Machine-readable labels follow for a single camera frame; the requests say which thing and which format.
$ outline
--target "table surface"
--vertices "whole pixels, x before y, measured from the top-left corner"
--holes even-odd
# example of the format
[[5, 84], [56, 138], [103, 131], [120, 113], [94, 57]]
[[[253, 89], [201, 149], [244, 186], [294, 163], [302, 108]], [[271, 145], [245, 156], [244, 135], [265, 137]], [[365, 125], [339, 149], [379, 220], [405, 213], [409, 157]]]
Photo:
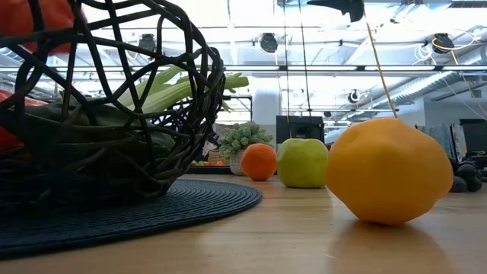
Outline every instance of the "table surface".
[[264, 200], [204, 225], [0, 261], [0, 273], [487, 273], [485, 189], [451, 193], [421, 218], [386, 227], [357, 221], [327, 189], [288, 189], [276, 178], [186, 178], [256, 187]]

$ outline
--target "ceiling duct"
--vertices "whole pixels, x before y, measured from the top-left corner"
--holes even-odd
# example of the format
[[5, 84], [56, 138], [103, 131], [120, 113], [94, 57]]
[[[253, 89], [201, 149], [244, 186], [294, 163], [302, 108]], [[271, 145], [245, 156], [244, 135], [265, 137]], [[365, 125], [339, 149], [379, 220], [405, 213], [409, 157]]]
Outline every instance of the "ceiling duct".
[[[460, 58], [458, 58], [459, 65], [487, 65], [487, 45], [474, 49]], [[445, 65], [456, 65], [451, 61]], [[402, 86], [390, 91], [390, 96], [396, 105], [410, 102], [418, 97], [422, 97], [432, 91], [444, 88], [448, 84], [454, 84], [462, 78], [458, 72], [439, 72], [427, 78], [416, 78]], [[375, 108], [384, 107], [388, 105], [387, 96], [383, 95], [374, 100], [374, 103], [369, 103], [361, 106], [361, 108]]]
[[0, 48], [0, 54], [3, 56], [7, 56], [9, 58], [12, 58], [15, 61], [19, 61], [19, 62], [24, 61], [24, 59], [22, 57], [17, 55], [17, 53], [14, 53], [13, 51], [11, 51], [8, 47]]

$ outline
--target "dark blue placemat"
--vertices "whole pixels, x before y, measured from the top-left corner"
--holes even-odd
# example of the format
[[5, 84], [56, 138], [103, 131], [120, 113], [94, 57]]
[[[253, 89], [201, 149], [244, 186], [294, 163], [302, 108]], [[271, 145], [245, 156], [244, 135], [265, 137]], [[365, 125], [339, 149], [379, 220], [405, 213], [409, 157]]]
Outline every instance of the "dark blue placemat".
[[163, 198], [136, 205], [42, 218], [0, 218], [0, 258], [103, 244], [242, 212], [262, 193], [248, 186], [178, 180]]

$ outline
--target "yellow fruit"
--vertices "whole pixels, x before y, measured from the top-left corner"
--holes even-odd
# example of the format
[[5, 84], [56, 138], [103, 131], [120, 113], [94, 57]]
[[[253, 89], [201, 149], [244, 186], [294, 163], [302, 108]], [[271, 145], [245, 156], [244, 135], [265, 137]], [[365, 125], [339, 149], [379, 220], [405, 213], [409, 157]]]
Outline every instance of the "yellow fruit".
[[428, 212], [453, 182], [443, 148], [395, 118], [347, 129], [333, 144], [328, 188], [361, 220], [400, 225]]

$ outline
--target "celery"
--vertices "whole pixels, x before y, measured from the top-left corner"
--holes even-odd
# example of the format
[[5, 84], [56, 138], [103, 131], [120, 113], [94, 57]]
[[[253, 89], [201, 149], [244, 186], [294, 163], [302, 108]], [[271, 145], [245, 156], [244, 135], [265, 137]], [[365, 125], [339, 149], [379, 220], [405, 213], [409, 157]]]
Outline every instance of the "celery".
[[[154, 92], [162, 91], [168, 87], [171, 86], [171, 84], [165, 84], [168, 82], [170, 79], [172, 79], [174, 76], [176, 76], [178, 73], [180, 73], [182, 69], [176, 65], [172, 65], [170, 68], [166, 69], [163, 72], [158, 73], [155, 78], [154, 82], [152, 83], [151, 90], [149, 91], [149, 94], [153, 94]], [[137, 95], [140, 98], [142, 96], [142, 93], [144, 92], [145, 87], [147, 86], [148, 80], [143, 81], [140, 84], [137, 84], [135, 88], [137, 89]], [[118, 99], [118, 101], [124, 105], [133, 105], [133, 100], [132, 100], [132, 95], [130, 94], [130, 91], [125, 91]]]
[[[236, 77], [227, 78], [225, 89], [246, 87], [248, 84], [249, 80], [247, 77], [240, 77], [237, 75]], [[159, 90], [150, 94], [145, 101], [142, 110], [144, 113], [163, 111], [187, 97], [191, 97], [191, 86], [189, 81], [181, 81], [179, 84], [173, 84], [164, 90]], [[133, 104], [127, 107], [131, 110], [135, 108]], [[225, 102], [223, 102], [223, 108], [226, 111], [231, 110]]]

